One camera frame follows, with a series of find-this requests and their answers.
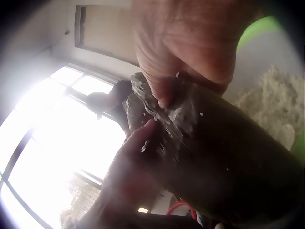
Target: hand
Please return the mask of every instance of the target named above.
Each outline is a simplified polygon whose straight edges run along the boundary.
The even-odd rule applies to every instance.
[[[156,121],[150,119],[124,142],[114,157],[105,176],[102,190],[110,191],[116,199],[123,199],[129,210],[138,210],[139,205],[159,193],[160,187],[143,160],[141,149],[156,128]]]
[[[255,12],[243,0],[133,0],[140,67],[161,107],[179,71],[222,94],[232,80],[239,38]]]
[[[155,127],[151,119],[124,142],[109,167],[98,199],[79,221],[80,228],[121,228],[144,200],[159,194],[159,184],[140,157]]]

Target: dark object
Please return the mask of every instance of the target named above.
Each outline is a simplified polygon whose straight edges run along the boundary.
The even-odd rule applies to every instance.
[[[301,165],[238,108],[176,78],[174,104],[161,109],[142,73],[131,83],[125,103],[131,131],[151,117],[159,120],[143,155],[165,188],[203,215],[235,226],[266,224],[297,210]]]

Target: window frame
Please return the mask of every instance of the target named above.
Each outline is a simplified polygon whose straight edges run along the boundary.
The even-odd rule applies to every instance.
[[[72,63],[68,63],[67,65],[63,66],[63,67],[67,67],[70,68],[72,70],[78,71],[83,73],[83,75],[77,79],[74,83],[72,83],[70,86],[66,86],[62,83],[62,85],[66,86],[66,89],[63,93],[62,96],[68,95],[71,98],[73,98],[74,100],[76,100],[77,102],[81,103],[82,105],[86,104],[86,98],[87,95],[84,95],[83,93],[73,89],[73,85],[75,85],[78,81],[80,81],[82,78],[84,78],[85,76],[90,76],[93,77],[95,79],[101,80],[105,83],[108,83],[110,85],[115,85],[119,80],[115,79],[114,77],[110,77],[110,76],[106,76],[106,75],[102,75],[99,74],[95,71],[86,69],[84,67],[80,67],[77,66],[75,64]],[[107,113],[102,113],[102,115],[104,115],[105,117],[114,120],[114,118],[107,114]],[[23,136],[23,138],[21,139],[21,141],[19,142],[19,144],[17,145],[16,149],[14,150],[3,174],[0,172],[0,192],[2,190],[3,184],[5,183],[7,185],[7,187],[9,188],[9,190],[11,191],[11,193],[14,195],[14,197],[16,198],[16,200],[24,207],[24,209],[45,229],[53,229],[48,223],[46,223],[40,216],[38,216],[38,214],[36,214],[26,203],[25,201],[18,195],[18,193],[15,191],[15,189],[12,187],[12,185],[10,184],[10,182],[8,181],[9,176],[19,158],[19,156],[21,155],[23,149],[25,148],[26,144],[29,142],[30,139],[33,139],[33,132],[34,129],[30,128],[25,135]],[[85,173],[86,176],[82,175],[81,173],[78,172],[74,172],[74,174],[76,176],[78,176],[79,178],[81,178],[82,180],[84,180],[85,182],[87,182],[88,184],[90,184],[91,186],[97,188],[97,189],[101,189],[102,187],[102,183],[103,183],[103,179],[98,178],[96,176],[94,176],[93,174],[85,171],[85,170],[81,170],[82,173]]]

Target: fingernail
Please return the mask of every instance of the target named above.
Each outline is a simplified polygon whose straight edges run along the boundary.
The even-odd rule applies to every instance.
[[[150,120],[147,121],[147,123],[144,125],[145,127],[149,126],[149,125],[154,125],[156,121],[152,118]]]
[[[164,99],[158,100],[158,104],[159,104],[159,107],[161,107],[162,109],[164,109],[166,107],[166,103],[165,103]]]

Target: window pane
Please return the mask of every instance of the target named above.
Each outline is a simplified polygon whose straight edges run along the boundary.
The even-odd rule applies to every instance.
[[[16,228],[43,229],[43,227],[16,200],[5,183],[1,189],[0,198],[1,206]]]
[[[87,75],[78,81],[72,88],[85,95],[89,95],[92,92],[105,92],[108,94],[113,86]]]
[[[78,72],[68,67],[62,67],[57,72],[53,73],[50,77],[64,85],[70,86],[82,75],[83,73],[81,72]]]
[[[147,210],[147,209],[145,209],[145,208],[139,208],[138,212],[144,212],[144,213],[147,213],[147,212],[148,212],[148,210]]]
[[[33,134],[45,148],[70,166],[103,179],[125,133],[120,126],[65,97],[56,112]]]
[[[12,111],[0,126],[0,171],[4,170],[29,127],[24,118]]]
[[[52,112],[65,89],[65,86],[47,78],[21,99],[16,110],[34,127]]]
[[[9,182],[27,205],[53,228],[61,228],[60,213],[69,208],[72,194],[66,181],[72,176],[60,155],[30,140],[17,160]]]

